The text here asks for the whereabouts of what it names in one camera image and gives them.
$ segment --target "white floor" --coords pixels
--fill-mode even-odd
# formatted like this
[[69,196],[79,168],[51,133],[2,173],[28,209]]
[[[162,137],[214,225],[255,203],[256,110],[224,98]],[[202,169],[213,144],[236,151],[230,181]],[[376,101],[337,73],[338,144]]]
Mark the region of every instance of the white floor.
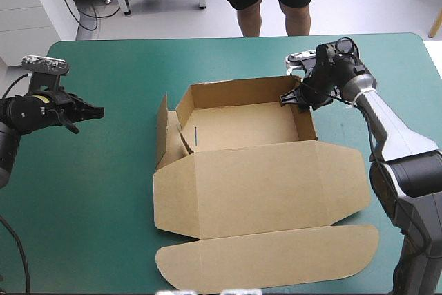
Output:
[[[108,6],[93,0],[99,14],[114,11],[116,0]],[[92,11],[86,0],[79,7]],[[442,0],[313,0],[311,4],[312,35],[346,35],[376,32],[414,32],[424,39],[435,20]],[[225,0],[207,0],[206,10],[198,0],[141,0],[131,2],[132,15],[122,13],[102,19],[95,32],[80,28],[77,38],[84,39],[163,39],[195,37],[239,37],[235,11]],[[277,0],[262,4],[262,36],[285,35],[283,16]],[[93,27],[93,20],[82,22]],[[442,29],[433,40],[442,40]],[[6,68],[0,61],[0,88],[21,73]],[[26,88],[22,82],[17,92]]]

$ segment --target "green table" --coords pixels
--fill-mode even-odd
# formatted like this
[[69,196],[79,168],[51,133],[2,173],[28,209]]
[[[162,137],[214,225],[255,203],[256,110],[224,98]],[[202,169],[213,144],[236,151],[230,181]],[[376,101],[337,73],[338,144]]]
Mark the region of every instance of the green table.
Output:
[[[174,108],[194,82],[284,75],[287,54],[337,36],[260,39],[72,41],[49,56],[71,64],[62,85],[106,108],[105,118],[79,123],[79,135],[49,128],[23,137],[0,213],[20,234],[34,292],[146,293],[170,286],[155,252],[189,239],[153,224],[155,116],[164,92]],[[415,131],[442,146],[442,81],[420,37],[355,35],[380,94]],[[361,115],[339,103],[314,113],[319,138],[368,158]],[[373,195],[343,224],[371,223],[381,241],[372,263],[344,280],[273,289],[293,292],[387,292],[402,238]],[[0,227],[0,286],[21,292],[19,254]]]

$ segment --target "cardboard box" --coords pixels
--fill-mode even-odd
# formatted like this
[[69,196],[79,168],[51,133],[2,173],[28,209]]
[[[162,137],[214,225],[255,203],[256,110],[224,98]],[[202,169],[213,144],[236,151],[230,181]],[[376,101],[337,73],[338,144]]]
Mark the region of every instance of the cardboard box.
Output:
[[[371,260],[375,228],[330,227],[369,204],[362,155],[318,142],[309,111],[280,106],[296,84],[289,76],[194,84],[175,113],[163,99],[155,225],[201,240],[158,251],[172,285],[211,294],[331,280]],[[272,263],[258,273],[252,256]],[[291,271],[296,264],[305,273]]]
[[378,247],[373,226],[328,226],[216,238],[161,248],[161,274],[201,294],[340,279],[362,270]]

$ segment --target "cardboard box flap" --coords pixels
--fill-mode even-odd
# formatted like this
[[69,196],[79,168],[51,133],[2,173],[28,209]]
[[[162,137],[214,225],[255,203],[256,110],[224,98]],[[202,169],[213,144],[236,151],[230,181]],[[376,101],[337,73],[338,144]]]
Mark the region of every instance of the cardboard box flap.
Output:
[[298,82],[292,76],[192,84],[177,106],[178,119],[184,128],[195,108],[279,102],[279,97],[296,84]]
[[371,195],[361,152],[326,143],[316,148],[329,224],[368,207]]
[[196,238],[330,225],[370,198],[361,154],[317,141],[196,152],[153,182],[156,226]]
[[189,155],[155,173],[154,181],[161,185],[154,185],[153,208],[157,228],[199,238],[194,159],[194,155]]
[[163,247],[155,260],[177,289],[215,294],[352,276],[369,264],[377,247],[371,225],[332,226]]
[[178,116],[175,111],[167,113],[167,133],[166,133],[166,153],[157,165],[157,170],[167,166],[181,158],[186,157],[189,153],[180,138],[180,129]]
[[157,165],[167,150],[167,112],[167,94],[165,94],[157,112]]

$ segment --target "cable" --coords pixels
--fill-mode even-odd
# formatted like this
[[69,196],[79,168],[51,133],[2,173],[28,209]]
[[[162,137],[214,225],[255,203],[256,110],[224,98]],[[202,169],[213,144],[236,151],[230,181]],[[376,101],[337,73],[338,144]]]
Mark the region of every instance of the cable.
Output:
[[97,16],[92,16],[89,14],[86,14],[85,12],[82,12],[81,10],[78,10],[80,13],[82,13],[83,15],[86,15],[87,17],[92,17],[94,19],[107,19],[108,17],[113,17],[115,14],[117,14],[119,12],[119,10],[121,10],[121,8],[119,7],[116,11],[114,11],[112,14],[109,15],[103,15],[101,17],[97,17]]
[[19,77],[18,79],[16,79],[15,81],[13,81],[13,83],[11,83],[11,85],[6,89],[5,93],[3,94],[2,99],[5,99],[6,96],[8,95],[8,93],[11,91],[12,87],[17,84],[18,81],[20,81],[21,79],[24,79],[25,77],[27,77],[28,74],[23,74],[21,77]]
[[87,17],[92,17],[93,19],[107,19],[108,17],[113,17],[115,14],[117,14],[119,12],[119,10],[121,10],[121,8],[119,7],[116,11],[114,11],[113,13],[109,14],[109,15],[103,15],[103,16],[97,16],[97,15],[90,15],[87,14],[85,12],[82,12],[81,10],[78,10],[81,14],[87,16]]
[[80,20],[78,20],[78,19],[75,17],[74,13],[72,12],[72,10],[70,9],[70,7],[69,7],[69,5],[68,5],[67,0],[64,0],[64,3],[66,4],[66,7],[68,8],[70,14],[71,14],[72,17],[74,18],[74,20],[79,24],[80,27],[82,27],[83,29],[85,29],[85,30],[87,30],[87,31],[95,31],[95,30],[98,28],[98,18],[95,19],[95,27],[94,27],[94,28],[91,29],[91,28],[85,27],[84,25],[82,25],[82,24],[80,23]]
[[12,237],[15,240],[15,243],[17,244],[17,248],[19,249],[20,252],[21,262],[23,263],[23,269],[25,271],[26,293],[29,294],[30,293],[29,267],[28,267],[28,261],[26,260],[25,251],[23,250],[23,245],[21,245],[20,237],[17,235],[17,233],[15,233],[14,229],[12,229],[12,227],[2,216],[0,216],[0,222],[12,235]]

